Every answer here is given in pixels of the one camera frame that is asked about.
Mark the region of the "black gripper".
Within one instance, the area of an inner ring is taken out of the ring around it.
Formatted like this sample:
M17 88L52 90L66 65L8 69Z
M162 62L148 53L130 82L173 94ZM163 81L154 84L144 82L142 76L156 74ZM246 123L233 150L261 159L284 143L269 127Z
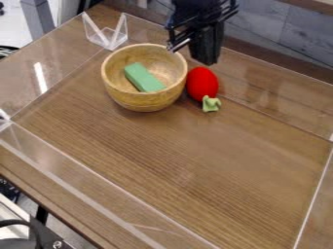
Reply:
M219 58L225 22L238 13L238 0L171 0L166 49L189 46L191 57L211 66Z

